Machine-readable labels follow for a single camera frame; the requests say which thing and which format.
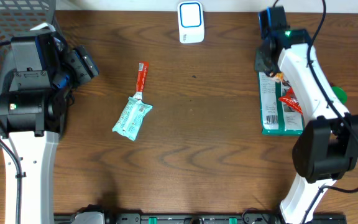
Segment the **small orange juice box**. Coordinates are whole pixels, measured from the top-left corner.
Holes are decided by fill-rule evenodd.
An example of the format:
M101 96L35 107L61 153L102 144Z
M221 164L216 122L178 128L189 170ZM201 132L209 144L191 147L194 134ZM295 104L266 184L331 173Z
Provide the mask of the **small orange juice box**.
M284 79L284 74L283 73L273 73L271 78L277 83L286 82L286 80Z

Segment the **orange red snack pouch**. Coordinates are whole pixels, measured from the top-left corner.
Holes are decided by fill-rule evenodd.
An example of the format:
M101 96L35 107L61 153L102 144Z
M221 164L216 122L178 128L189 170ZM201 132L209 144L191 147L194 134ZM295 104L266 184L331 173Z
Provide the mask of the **orange red snack pouch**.
M299 104L299 101L297 100L295 96L295 92L293 91L293 88L290 87L286 93L278 98L282 103L289 106L292 110L298 112L299 114L303 115L301 106Z

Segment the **red snack stick packet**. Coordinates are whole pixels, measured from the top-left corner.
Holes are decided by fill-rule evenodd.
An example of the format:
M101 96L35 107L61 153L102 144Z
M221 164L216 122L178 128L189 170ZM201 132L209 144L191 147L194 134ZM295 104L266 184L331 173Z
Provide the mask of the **red snack stick packet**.
M143 91L145 86L145 81L147 78L147 74L149 71L149 63L148 62L139 62L137 81L135 86L135 94L133 98L137 100L143 100Z

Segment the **green snack packet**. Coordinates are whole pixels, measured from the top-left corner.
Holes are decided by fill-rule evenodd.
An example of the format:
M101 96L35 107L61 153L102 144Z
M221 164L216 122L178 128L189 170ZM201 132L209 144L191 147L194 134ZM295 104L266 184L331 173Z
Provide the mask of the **green snack packet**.
M277 83L262 72L258 74L258 82L262 134L299 136L304 128L303 115L278 99L291 87L290 84L287 81Z

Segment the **pale green wipes packet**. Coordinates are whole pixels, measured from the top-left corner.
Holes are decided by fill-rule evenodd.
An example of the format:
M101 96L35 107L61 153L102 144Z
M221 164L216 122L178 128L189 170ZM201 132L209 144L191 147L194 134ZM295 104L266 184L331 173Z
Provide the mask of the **pale green wipes packet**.
M131 141L135 141L144 117L152 108L152 105L145 104L142 100L128 97L128 102L112 128L112 132L117 132Z

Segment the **green lid white jar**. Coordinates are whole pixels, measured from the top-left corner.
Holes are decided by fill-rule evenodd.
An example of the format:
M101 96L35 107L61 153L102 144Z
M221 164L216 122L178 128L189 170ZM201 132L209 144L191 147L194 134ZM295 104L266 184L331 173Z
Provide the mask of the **green lid white jar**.
M345 105L347 102L346 92L338 86L333 86L332 90L333 90L334 94L337 96L337 98L339 99L339 101Z

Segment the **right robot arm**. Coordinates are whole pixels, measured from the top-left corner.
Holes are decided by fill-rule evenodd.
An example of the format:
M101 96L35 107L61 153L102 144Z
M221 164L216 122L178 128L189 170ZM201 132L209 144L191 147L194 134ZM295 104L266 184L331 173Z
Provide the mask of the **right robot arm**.
M292 29L282 6L268 7L258 17L263 43L255 71L269 78L282 73L305 121L292 149L295 179L267 223L314 223L313 212L328 190L358 192L358 114L333 92L316 56L315 36Z

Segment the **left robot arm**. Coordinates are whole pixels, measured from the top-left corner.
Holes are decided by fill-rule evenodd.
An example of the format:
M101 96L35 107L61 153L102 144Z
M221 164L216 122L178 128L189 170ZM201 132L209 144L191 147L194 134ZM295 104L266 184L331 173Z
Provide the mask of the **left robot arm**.
M73 92L98 76L83 46L56 31L13 37L0 78L6 223L53 223L53 168Z

